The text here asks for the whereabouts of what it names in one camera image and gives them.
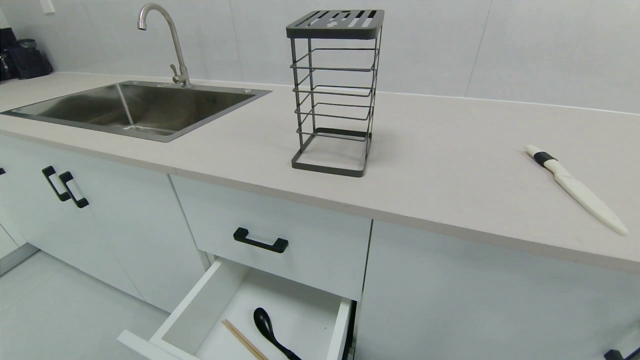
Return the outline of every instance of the rack top plate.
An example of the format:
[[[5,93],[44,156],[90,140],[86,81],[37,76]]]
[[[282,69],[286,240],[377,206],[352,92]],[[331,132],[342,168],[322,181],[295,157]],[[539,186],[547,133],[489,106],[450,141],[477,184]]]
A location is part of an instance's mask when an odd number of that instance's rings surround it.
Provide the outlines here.
[[[369,40],[384,18],[384,10],[316,10],[288,25],[287,37]]]

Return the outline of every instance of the white knife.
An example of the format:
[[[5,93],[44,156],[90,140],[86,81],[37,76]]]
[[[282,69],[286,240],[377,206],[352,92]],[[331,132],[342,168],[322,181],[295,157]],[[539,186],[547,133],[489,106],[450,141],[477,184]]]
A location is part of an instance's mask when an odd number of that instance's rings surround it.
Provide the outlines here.
[[[598,197],[589,190],[583,183],[576,180],[569,172],[560,165],[560,163],[551,155],[540,150],[533,145],[525,146],[527,154],[531,155],[534,160],[542,167],[547,168],[554,173],[554,179],[569,193],[577,202],[587,209],[593,216],[603,222],[620,235],[628,234],[628,230],[616,214],[609,207],[598,199]]]

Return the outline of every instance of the floor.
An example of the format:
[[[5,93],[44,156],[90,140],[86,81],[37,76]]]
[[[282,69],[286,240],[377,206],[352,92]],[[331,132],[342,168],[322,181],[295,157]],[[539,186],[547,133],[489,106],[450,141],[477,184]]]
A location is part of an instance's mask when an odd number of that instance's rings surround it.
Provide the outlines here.
[[[142,360],[116,338],[168,315],[39,251],[0,277],[0,359]]]

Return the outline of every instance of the drawer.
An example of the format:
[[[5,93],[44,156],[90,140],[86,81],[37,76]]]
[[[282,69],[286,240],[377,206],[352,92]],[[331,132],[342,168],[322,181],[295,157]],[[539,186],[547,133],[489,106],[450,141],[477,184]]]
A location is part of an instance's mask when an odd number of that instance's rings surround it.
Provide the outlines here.
[[[183,177],[172,179],[200,250],[360,300],[371,219]],[[239,241],[243,239],[254,242]],[[283,253],[260,247],[283,243]]]
[[[286,359],[256,328],[264,308],[276,339],[304,360],[342,359],[352,301],[218,258],[150,340],[118,340],[151,360],[254,359],[221,323],[229,320],[268,359]]]

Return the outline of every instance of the spoon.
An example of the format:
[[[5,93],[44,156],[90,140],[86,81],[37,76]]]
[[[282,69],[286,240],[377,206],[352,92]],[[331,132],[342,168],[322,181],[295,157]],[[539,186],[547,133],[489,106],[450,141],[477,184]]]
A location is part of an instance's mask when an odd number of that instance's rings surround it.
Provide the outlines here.
[[[302,360],[296,354],[294,354],[293,351],[285,348],[278,342],[278,340],[276,340],[276,337],[273,334],[273,326],[271,326],[271,319],[269,318],[269,314],[267,314],[267,312],[263,308],[258,307],[253,312],[253,322],[255,322],[255,326],[258,328],[260,333],[272,344],[274,344],[275,347],[278,348],[278,350],[282,351],[287,359]]]

